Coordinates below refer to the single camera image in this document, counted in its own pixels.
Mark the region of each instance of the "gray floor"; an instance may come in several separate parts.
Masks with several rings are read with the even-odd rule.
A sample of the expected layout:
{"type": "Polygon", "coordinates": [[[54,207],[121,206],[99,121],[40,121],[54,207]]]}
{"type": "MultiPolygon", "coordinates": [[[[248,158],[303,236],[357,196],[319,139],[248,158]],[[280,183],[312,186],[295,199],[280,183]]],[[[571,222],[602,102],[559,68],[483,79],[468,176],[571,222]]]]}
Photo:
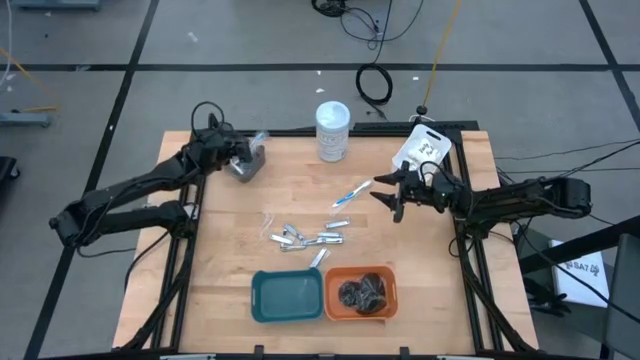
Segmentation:
{"type": "MultiPolygon", "coordinates": [[[[351,0],[383,23],[386,1],[351,0]]],[[[26,64],[126,64],[149,1],[105,1],[100,12],[14,11],[14,55],[26,64]]],[[[407,24],[419,1],[394,3],[390,30],[407,24]]],[[[431,62],[453,1],[426,0],[414,27],[384,45],[382,63],[431,62]]],[[[619,63],[640,63],[634,0],[590,1],[619,63]]],[[[0,46],[6,46],[6,8],[0,7],[0,46]]],[[[356,20],[346,21],[356,28],[356,20]]],[[[375,57],[347,37],[338,20],[315,13],[308,1],[161,0],[141,64],[364,63],[375,57]],[[192,41],[192,32],[198,41],[192,41]]],[[[465,0],[447,43],[444,63],[605,64],[579,2],[465,0]]],[[[84,189],[122,72],[35,72],[58,97],[54,124],[0,128],[0,155],[19,159],[22,177],[3,198],[0,216],[0,359],[24,354],[61,246],[47,220],[84,189]]],[[[428,73],[392,71],[389,119],[404,121],[424,96],[428,73]]],[[[188,129],[198,101],[213,100],[241,129],[310,126],[318,104],[339,100],[354,122],[379,121],[358,97],[354,71],[137,72],[111,144],[100,186],[139,174],[156,161],[162,133],[188,129]]],[[[640,73],[625,73],[640,92],[640,73]]],[[[371,95],[384,82],[363,76],[371,95]]],[[[22,75],[0,89],[0,111],[48,104],[22,75]]],[[[429,103],[437,120],[478,120],[496,156],[526,156],[638,138],[638,128],[609,72],[438,72],[429,103]]],[[[506,171],[566,169],[615,147],[529,162],[499,160],[506,171]]],[[[601,167],[640,166],[638,150],[601,167]]],[[[516,179],[537,174],[514,175],[516,179]]],[[[593,191],[594,214],[612,222],[640,213],[634,171],[577,174],[593,191]]],[[[599,228],[540,218],[533,227],[558,239],[599,228]]],[[[91,251],[127,247],[137,233],[105,238],[91,251]]],[[[613,251],[605,254],[614,261],[613,251]]],[[[122,301],[131,254],[73,261],[41,355],[106,351],[122,301]]],[[[555,319],[534,316],[540,344],[554,353],[596,356],[599,345],[555,319]]]]}

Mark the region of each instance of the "orange plastic container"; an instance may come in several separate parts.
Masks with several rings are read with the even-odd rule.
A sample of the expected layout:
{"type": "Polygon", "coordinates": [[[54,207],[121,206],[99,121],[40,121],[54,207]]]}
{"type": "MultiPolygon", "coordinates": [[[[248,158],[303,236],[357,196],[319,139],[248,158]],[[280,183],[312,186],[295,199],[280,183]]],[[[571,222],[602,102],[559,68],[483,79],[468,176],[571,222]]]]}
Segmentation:
{"type": "Polygon", "coordinates": [[[324,276],[324,310],[331,320],[386,320],[393,317],[398,311],[396,277],[393,271],[387,266],[354,266],[329,269],[324,276]],[[360,281],[362,276],[368,273],[376,273],[382,278],[387,305],[374,314],[361,315],[355,309],[342,305],[338,291],[345,282],[360,281]]]}

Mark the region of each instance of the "teal plastic container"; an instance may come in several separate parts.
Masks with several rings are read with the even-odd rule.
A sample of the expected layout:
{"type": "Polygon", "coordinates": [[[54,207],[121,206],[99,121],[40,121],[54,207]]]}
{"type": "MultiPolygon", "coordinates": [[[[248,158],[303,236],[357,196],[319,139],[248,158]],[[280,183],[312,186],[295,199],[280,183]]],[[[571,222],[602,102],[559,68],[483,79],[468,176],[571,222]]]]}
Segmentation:
{"type": "Polygon", "coordinates": [[[251,315],[260,323],[312,320],[324,311],[322,274],[258,271],[251,280],[251,315]]]}

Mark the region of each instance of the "wooden table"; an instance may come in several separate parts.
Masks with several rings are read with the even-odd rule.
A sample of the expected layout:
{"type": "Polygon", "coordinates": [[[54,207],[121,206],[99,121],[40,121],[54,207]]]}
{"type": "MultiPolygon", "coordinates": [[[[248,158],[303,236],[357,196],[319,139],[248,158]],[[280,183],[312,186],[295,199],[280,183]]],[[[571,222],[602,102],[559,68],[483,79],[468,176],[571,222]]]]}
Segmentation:
{"type": "MultiPolygon", "coordinates": [[[[159,161],[173,155],[188,139],[188,132],[165,133],[159,161]]],[[[497,187],[487,133],[463,132],[463,141],[474,190],[497,187]]],[[[347,157],[328,164],[316,156],[314,138],[272,138],[266,144],[267,164],[248,184],[240,184],[225,172],[209,176],[180,351],[252,353],[261,344],[267,353],[397,354],[399,347],[408,346],[411,354],[472,354],[460,264],[447,251],[454,237],[451,215],[409,205],[403,221],[394,224],[389,210],[369,195],[340,214],[350,216],[352,225],[343,228],[345,243],[330,248],[332,253],[320,270],[390,266],[397,281],[396,316],[386,322],[333,322],[325,317],[270,325],[251,317],[249,294],[256,271],[304,269],[318,251],[311,247],[281,252],[277,243],[260,237],[264,214],[275,215],[273,232],[281,232],[284,223],[306,234],[320,231],[330,220],[331,203],[359,182],[388,173],[391,157],[403,142],[402,138],[351,138],[347,157]]],[[[372,190],[395,191],[383,184],[375,184],[372,190]]],[[[150,201],[161,203],[176,197],[177,193],[154,194],[150,201]]],[[[510,237],[505,224],[494,231],[510,237]]],[[[159,228],[143,230],[138,253],[162,232],[159,228]]],[[[133,271],[114,346],[129,340],[155,307],[168,243],[133,271]]],[[[498,307],[525,341],[537,347],[513,244],[491,235],[485,240],[485,252],[498,307]]],[[[484,344],[490,348],[486,315],[478,304],[484,344]]],[[[173,323],[173,316],[174,309],[170,309],[165,334],[169,334],[167,324],[173,323]]]]}

